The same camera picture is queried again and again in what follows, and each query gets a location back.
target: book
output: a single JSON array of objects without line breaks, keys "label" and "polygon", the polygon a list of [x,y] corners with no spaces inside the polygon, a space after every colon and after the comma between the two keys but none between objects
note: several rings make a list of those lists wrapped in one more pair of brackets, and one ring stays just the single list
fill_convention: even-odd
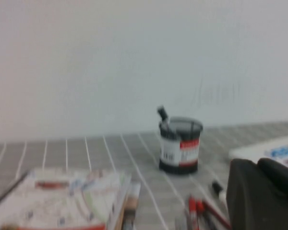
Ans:
[{"label": "book", "polygon": [[133,229],[133,222],[135,219],[136,209],[139,204],[139,196],[141,190],[141,183],[131,183],[127,192],[127,201],[124,207],[123,216],[123,230]]},{"label": "book", "polygon": [[0,228],[113,230],[130,181],[107,170],[31,170],[0,202]]},{"label": "book", "polygon": [[260,158],[270,158],[288,167],[288,136],[233,149],[229,151],[228,157],[247,159],[254,163]]}]

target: white wall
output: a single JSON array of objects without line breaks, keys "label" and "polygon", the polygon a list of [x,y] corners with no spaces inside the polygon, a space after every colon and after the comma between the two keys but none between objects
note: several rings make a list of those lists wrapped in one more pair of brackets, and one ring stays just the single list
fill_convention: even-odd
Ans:
[{"label": "white wall", "polygon": [[288,119],[288,0],[0,0],[0,141]]}]

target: white box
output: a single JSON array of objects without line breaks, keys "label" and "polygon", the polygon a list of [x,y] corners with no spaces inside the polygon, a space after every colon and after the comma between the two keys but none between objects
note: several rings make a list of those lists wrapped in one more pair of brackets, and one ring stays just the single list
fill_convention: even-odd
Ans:
[{"label": "white box", "polygon": [[229,151],[229,158],[241,158],[257,163],[260,158],[271,158],[288,167],[288,136]]}]

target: tiled table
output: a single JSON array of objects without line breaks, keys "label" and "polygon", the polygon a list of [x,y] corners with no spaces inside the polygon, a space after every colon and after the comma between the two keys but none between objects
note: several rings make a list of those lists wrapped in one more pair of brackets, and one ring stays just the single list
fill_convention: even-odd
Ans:
[{"label": "tiled table", "polygon": [[209,191],[213,180],[228,181],[228,150],[288,135],[288,122],[208,128],[200,143],[197,173],[166,175],[157,168],[159,136],[154,133],[0,144],[0,193],[34,167],[116,168],[142,183],[135,227],[173,230],[184,198],[205,198],[225,213]]}]

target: white marker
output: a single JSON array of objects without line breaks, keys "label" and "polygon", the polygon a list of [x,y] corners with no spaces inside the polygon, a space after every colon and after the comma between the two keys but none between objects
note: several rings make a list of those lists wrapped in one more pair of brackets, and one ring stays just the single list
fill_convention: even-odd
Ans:
[{"label": "white marker", "polygon": [[218,196],[220,202],[225,206],[227,210],[226,190],[224,190],[223,187],[217,181],[212,182],[212,189]]}]

